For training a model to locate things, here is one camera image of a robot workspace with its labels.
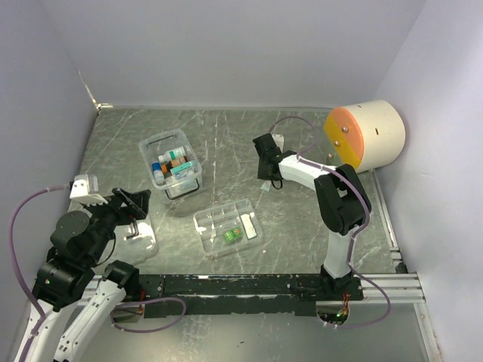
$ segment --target marble tabletop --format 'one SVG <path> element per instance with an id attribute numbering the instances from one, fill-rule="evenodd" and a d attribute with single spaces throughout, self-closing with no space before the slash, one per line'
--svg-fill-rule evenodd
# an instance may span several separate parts
<path id="1" fill-rule="evenodd" d="M 163 110 L 102 109 L 92 130 L 80 173 L 95 174 L 101 195 L 115 187 L 129 192 L 150 189 L 149 215 L 157 254 L 140 263 L 149 274 L 313 273 L 320 271 L 328 248 L 314 191 L 292 182 L 263 191 L 257 179 L 258 157 L 252 139 L 285 115 L 300 115 L 321 127 L 329 110 Z M 181 128 L 198 156 L 204 189 L 173 204 L 162 203 L 138 143 L 154 134 Z M 312 142 L 312 131 L 297 119 L 282 122 L 276 133 L 284 149 L 297 151 Z M 320 147 L 307 158 L 323 161 Z M 363 273 L 393 273 L 389 234 L 375 174 L 359 175 L 372 207 L 371 223 L 358 237 L 353 259 Z M 207 258 L 195 231 L 193 214 L 247 198 L 263 228 L 263 243 L 218 259 Z"/>

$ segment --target white enclosure wall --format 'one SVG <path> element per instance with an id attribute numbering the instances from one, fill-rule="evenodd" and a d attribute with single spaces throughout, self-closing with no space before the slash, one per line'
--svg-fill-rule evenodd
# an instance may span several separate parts
<path id="1" fill-rule="evenodd" d="M 73 178 L 96 109 L 37 1 L 0 2 L 0 49 L 0 360 L 7 360 L 26 305 L 8 258 L 8 218 L 26 196 Z M 18 217 L 14 237 L 29 284 L 67 200 L 67 192 L 43 195 Z"/>
<path id="2" fill-rule="evenodd" d="M 424 0 L 42 0 L 98 102 L 372 99 Z"/>
<path id="3" fill-rule="evenodd" d="M 449 362 L 481 360 L 483 2 L 430 0 L 377 92 L 407 144 L 381 170 L 403 257 Z"/>

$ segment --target plastic tray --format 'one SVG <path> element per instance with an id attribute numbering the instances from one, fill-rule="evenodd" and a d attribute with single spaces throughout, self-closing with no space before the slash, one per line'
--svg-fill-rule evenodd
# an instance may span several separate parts
<path id="1" fill-rule="evenodd" d="M 248 238 L 249 225 L 242 219 L 248 216 L 256 236 Z M 196 232 L 207 256 L 224 256 L 260 244 L 263 231 L 247 199 L 235 201 L 223 206 L 199 211 L 193 216 Z M 229 230 L 241 229 L 242 237 L 228 244 L 224 234 Z"/>
<path id="2" fill-rule="evenodd" d="M 149 216 L 145 220 L 136 221 L 136 228 L 132 225 L 116 227 L 114 234 L 115 248 L 114 240 L 106 245 L 102 256 L 99 258 L 99 262 L 102 264 L 94 269 L 96 274 L 101 275 L 108 264 L 115 260 L 139 265 L 147 259 L 153 258 L 159 252 L 159 245 L 156 242 Z"/>
<path id="3" fill-rule="evenodd" d="M 176 181 L 172 184 L 164 183 L 158 185 L 152 174 L 152 163 L 158 161 L 158 156 L 181 146 L 185 149 L 186 157 L 194 164 L 194 174 L 184 177 L 182 180 Z M 163 201 L 165 203 L 171 203 L 174 200 L 191 195 L 202 189 L 202 166 L 198 162 L 198 159 L 182 130 L 169 130 L 142 140 L 139 143 L 139 150 L 148 169 L 152 184 L 163 193 Z"/>

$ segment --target blue bottle cap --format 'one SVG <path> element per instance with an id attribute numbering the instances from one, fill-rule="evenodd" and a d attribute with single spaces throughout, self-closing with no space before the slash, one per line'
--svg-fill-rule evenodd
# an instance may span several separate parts
<path id="1" fill-rule="evenodd" d="M 152 172 L 161 171 L 161 164 L 159 162 L 153 162 L 151 168 Z"/>

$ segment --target green object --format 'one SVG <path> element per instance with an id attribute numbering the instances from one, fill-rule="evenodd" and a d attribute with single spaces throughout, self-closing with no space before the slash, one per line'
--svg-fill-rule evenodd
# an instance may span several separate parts
<path id="1" fill-rule="evenodd" d="M 223 234 L 227 244 L 231 244 L 233 241 L 241 238 L 242 236 L 242 230 L 239 228 L 231 229 Z"/>

